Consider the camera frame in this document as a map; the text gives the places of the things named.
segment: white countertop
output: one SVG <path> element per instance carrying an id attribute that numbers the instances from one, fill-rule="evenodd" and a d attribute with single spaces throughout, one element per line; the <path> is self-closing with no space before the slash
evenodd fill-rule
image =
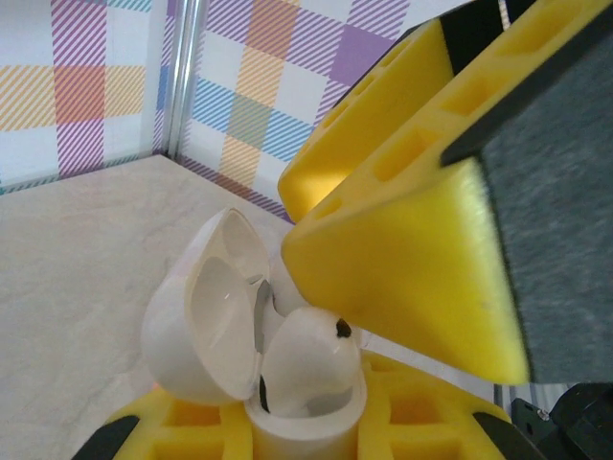
<path id="1" fill-rule="evenodd" d="M 228 206 L 278 250 L 290 224 L 159 156 L 0 197 L 0 459 L 67 460 L 148 391 L 145 307 Z M 379 337 L 365 342 L 491 399 L 491 384 Z"/>

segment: plaid pattern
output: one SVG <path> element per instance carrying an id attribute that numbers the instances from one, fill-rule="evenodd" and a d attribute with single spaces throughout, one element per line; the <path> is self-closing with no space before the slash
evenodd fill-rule
<path id="1" fill-rule="evenodd" d="M 287 219 L 277 180 L 410 27 L 467 0 L 212 0 L 181 161 Z"/>
<path id="2" fill-rule="evenodd" d="M 152 0 L 0 0 L 0 194 L 163 147 L 174 5 L 154 16 Z M 161 43 L 150 43 L 154 27 Z"/>

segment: earbud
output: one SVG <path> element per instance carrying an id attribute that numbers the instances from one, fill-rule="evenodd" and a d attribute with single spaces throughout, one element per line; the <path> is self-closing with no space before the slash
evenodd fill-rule
<path id="1" fill-rule="evenodd" d="M 309 402 L 352 388 L 360 365 L 345 320 L 315 307 L 294 310 L 263 356 L 261 406 L 278 417 L 308 416 Z"/>

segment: open lid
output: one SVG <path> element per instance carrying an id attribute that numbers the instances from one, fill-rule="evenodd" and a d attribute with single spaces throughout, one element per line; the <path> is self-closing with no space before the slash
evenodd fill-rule
<path id="1" fill-rule="evenodd" d="M 254 307 L 268 278 L 268 255 L 247 219 L 236 209 L 209 219 L 148 305 L 141 341 L 155 380 L 194 403 L 250 398 L 261 365 Z"/>

